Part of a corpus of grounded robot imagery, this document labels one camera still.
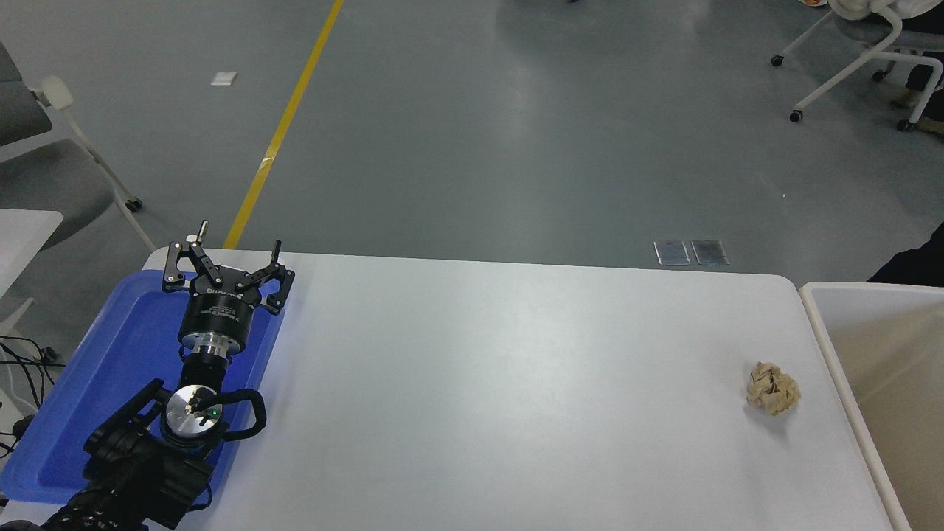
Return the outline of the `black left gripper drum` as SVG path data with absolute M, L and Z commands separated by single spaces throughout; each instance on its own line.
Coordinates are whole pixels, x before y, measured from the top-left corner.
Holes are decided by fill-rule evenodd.
M 260 286 L 249 279 L 225 279 L 222 287 L 212 286 L 207 277 L 187 282 L 190 294 L 179 328 L 179 342 L 193 343 L 198 335 L 225 336 L 234 343 L 249 339 L 255 308 L 260 305 Z

